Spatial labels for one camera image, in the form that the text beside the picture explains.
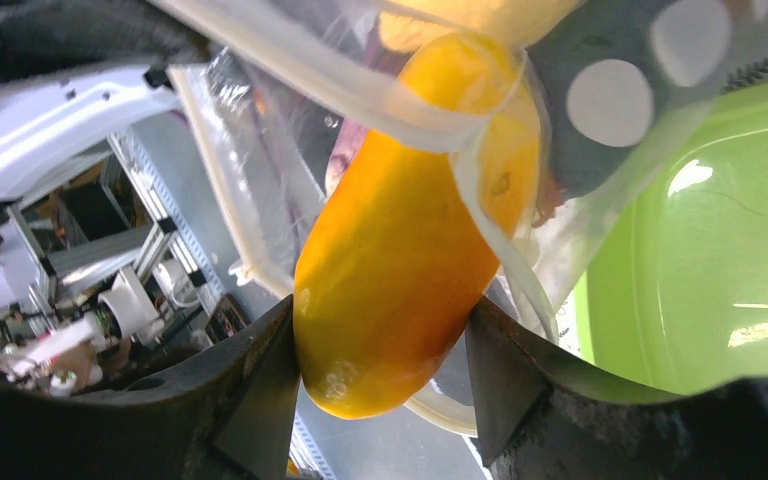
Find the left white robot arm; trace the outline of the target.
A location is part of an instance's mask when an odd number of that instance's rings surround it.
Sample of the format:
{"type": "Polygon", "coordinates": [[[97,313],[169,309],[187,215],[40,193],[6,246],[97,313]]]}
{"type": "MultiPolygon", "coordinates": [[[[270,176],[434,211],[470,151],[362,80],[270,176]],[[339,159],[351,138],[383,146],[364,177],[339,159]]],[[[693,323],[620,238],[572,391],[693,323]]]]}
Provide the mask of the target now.
{"type": "Polygon", "coordinates": [[[149,1],[0,1],[0,204],[171,110],[167,67],[208,56],[203,34],[149,1]]]}

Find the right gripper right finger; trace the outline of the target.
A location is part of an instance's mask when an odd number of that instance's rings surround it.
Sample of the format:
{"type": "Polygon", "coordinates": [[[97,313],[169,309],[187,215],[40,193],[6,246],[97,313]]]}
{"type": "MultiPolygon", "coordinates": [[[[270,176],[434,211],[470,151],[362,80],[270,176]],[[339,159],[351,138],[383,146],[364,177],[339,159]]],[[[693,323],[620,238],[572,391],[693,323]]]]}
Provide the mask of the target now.
{"type": "Polygon", "coordinates": [[[671,394],[580,359],[486,299],[465,338],[479,452],[496,479],[768,479],[768,378],[671,394]]]}

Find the clear zip top bag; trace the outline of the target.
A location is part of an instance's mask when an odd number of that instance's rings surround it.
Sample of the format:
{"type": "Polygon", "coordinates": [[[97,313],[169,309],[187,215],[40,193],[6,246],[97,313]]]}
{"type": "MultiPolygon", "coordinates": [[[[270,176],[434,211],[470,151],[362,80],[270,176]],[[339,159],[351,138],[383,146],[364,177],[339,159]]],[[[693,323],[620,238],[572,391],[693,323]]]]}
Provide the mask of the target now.
{"type": "MultiPolygon", "coordinates": [[[[449,155],[461,200],[499,262],[488,286],[500,283],[516,318],[556,342],[561,301],[620,209],[719,97],[768,82],[768,1],[577,1],[526,47],[400,2],[161,3],[222,49],[202,71],[173,79],[184,86],[241,282],[294,297],[307,238],[375,130],[449,155]],[[478,196],[490,115],[446,110],[406,87],[400,72],[433,40],[408,53],[385,48],[383,11],[494,39],[518,59],[536,109],[540,169],[535,201],[512,236],[478,196]]],[[[432,378],[396,408],[474,435],[474,408],[435,391],[432,378]]]]}

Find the yellow toy lemon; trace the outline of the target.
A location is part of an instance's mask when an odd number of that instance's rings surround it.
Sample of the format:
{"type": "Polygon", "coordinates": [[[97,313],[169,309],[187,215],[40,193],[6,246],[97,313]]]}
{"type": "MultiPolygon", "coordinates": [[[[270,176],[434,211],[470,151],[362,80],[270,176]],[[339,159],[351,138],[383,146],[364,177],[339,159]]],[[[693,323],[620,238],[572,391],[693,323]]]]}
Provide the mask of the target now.
{"type": "MultiPolygon", "coordinates": [[[[579,6],[573,0],[401,1],[472,32],[493,36],[513,47],[529,46],[557,26],[579,6]]],[[[436,21],[383,11],[378,17],[380,43],[391,51],[408,53],[452,31],[436,21]]]]}

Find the orange toy mango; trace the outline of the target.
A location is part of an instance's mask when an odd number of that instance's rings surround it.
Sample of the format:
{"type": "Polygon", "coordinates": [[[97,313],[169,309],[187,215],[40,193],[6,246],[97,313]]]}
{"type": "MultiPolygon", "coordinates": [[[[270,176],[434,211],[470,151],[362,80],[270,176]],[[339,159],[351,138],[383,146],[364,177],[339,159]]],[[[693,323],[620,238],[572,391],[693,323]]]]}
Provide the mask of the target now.
{"type": "MultiPolygon", "coordinates": [[[[452,33],[399,74],[432,105],[490,115],[478,196],[507,236],[535,201],[540,169],[536,109],[519,73],[500,42],[452,33]]],[[[314,403],[347,420],[402,405],[437,372],[498,267],[449,155],[369,131],[296,265],[295,346],[314,403]]]]}

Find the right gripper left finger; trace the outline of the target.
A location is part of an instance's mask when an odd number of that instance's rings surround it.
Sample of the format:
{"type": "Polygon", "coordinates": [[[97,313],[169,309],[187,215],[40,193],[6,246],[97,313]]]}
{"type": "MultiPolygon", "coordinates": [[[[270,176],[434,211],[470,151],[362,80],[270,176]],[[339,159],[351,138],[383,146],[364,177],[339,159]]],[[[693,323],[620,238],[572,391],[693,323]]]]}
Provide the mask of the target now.
{"type": "Polygon", "coordinates": [[[122,390],[0,383],[0,479],[281,479],[298,388],[290,299],[122,390]]]}

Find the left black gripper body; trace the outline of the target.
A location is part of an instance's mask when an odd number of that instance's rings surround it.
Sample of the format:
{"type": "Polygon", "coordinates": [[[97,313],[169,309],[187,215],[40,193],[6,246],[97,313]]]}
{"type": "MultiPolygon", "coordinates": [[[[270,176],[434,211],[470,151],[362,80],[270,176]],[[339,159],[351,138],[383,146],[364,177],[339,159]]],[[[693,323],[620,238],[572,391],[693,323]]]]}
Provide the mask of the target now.
{"type": "Polygon", "coordinates": [[[0,87],[208,58],[207,38],[148,1],[0,1],[0,87]]]}

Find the green plastic tray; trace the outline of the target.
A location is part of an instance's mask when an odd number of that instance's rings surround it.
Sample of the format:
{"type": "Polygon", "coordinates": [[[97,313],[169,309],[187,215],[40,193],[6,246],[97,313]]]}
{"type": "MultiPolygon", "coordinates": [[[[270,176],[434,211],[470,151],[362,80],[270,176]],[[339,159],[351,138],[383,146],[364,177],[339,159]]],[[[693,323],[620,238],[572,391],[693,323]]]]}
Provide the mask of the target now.
{"type": "Polygon", "coordinates": [[[690,394],[768,376],[768,83],[721,97],[574,290],[596,366],[690,394]]]}

